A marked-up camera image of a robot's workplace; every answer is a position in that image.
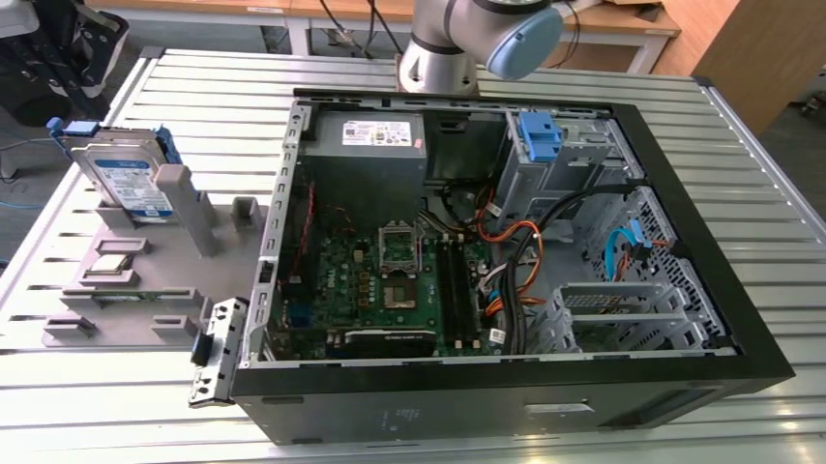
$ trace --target table leg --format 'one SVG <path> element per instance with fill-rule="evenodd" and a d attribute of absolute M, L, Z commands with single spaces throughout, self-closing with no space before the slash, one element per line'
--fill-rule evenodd
<path fill-rule="evenodd" d="M 310 56 L 310 21 L 304 17 L 287 17 L 290 45 L 294 55 Z"/>
<path fill-rule="evenodd" d="M 669 36 L 647 36 L 646 43 L 637 50 L 634 61 L 629 67 L 631 74 L 649 74 L 657 64 L 662 49 L 669 43 Z"/>

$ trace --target aluminum slotted table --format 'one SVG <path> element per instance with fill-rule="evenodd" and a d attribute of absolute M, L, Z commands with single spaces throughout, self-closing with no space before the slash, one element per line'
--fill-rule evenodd
<path fill-rule="evenodd" d="M 252 194 L 266 204 L 292 89 L 392 90 L 394 72 L 390 61 L 166 50 L 138 61 L 106 122 L 163 122 L 214 203 Z M 64 310 L 59 289 L 100 226 L 99 195 L 72 167 L 0 279 L 0 444 L 4 457 L 39 451 L 9 462 L 386 462 L 388 453 L 427 462 L 826 461 L 826 227 L 717 90 L 601 72 L 479 77 L 487 96 L 639 106 L 798 377 L 654 430 L 276 448 L 239 407 L 187 408 L 188 353 L 43 346 L 44 318 Z"/>

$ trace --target motherboard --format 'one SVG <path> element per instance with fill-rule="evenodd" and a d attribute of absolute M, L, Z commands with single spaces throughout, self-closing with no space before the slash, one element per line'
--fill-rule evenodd
<path fill-rule="evenodd" d="M 489 251 L 487 244 L 426 233 L 418 224 L 324 238 L 312 301 L 286 301 L 275 314 L 276 358 L 491 354 L 474 289 Z"/>

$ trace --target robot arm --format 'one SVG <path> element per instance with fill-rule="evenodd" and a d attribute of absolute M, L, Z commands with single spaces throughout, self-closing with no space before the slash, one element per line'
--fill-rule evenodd
<path fill-rule="evenodd" d="M 419 0 L 399 66 L 408 92 L 471 94 L 477 63 L 521 79 L 559 42 L 563 20 L 550 0 Z"/>

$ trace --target ram slot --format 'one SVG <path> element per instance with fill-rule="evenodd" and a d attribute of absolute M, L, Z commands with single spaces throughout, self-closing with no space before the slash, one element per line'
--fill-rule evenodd
<path fill-rule="evenodd" d="M 451 243 L 451 284 L 458 339 L 464 342 L 464 347 L 470 347 L 477 338 L 477 310 L 471 301 L 470 272 L 462 242 Z"/>
<path fill-rule="evenodd" d="M 455 304 L 452 302 L 451 244 L 444 241 L 436 245 L 436 277 L 442 299 L 442 327 L 444 343 L 448 346 L 460 340 Z"/>

